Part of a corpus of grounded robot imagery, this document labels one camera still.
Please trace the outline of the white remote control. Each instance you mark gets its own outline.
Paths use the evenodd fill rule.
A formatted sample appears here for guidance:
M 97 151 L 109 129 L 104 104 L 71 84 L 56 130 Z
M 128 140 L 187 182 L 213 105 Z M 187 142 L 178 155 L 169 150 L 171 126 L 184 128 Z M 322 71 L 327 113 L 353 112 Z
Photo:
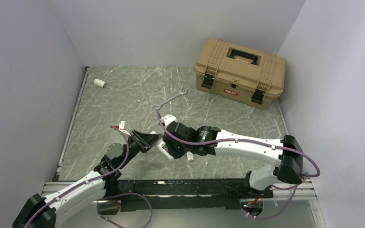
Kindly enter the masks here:
M 169 154 L 169 149 L 166 145 L 166 143 L 163 141 L 163 137 L 160 136 L 160 138 L 156 141 L 155 147 L 168 159 L 172 160 L 173 157 Z

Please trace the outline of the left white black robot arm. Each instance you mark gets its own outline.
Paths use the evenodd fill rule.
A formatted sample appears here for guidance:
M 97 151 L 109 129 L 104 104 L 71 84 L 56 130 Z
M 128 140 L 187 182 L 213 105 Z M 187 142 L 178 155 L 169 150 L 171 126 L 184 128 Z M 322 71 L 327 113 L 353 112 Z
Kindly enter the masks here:
M 133 130 L 121 135 L 124 144 L 111 144 L 100 163 L 86 176 L 62 190 L 42 197 L 31 196 L 12 223 L 14 228 L 57 228 L 95 200 L 117 195 L 120 169 L 138 153 L 149 151 L 162 138 L 157 133 Z

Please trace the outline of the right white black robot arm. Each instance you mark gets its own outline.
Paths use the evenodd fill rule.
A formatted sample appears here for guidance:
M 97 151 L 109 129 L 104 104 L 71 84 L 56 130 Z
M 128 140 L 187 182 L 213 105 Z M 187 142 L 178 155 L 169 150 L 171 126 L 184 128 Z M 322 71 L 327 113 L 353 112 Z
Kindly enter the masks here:
M 248 197 L 255 197 L 278 182 L 298 185 L 303 181 L 302 157 L 283 140 L 243 136 L 211 126 L 195 130 L 176 121 L 160 126 L 167 151 L 175 159 L 191 152 L 199 156 L 236 155 L 266 163 L 251 171 L 243 183 L 243 192 Z

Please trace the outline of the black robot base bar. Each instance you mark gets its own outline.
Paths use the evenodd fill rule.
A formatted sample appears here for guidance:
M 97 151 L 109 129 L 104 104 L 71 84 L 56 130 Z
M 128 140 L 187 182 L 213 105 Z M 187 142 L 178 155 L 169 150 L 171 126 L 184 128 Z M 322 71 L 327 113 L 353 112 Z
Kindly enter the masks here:
M 246 178 L 117 180 L 105 185 L 103 199 L 117 199 L 122 212 L 145 209 L 240 209 L 239 202 L 271 199 L 273 191 L 249 187 Z

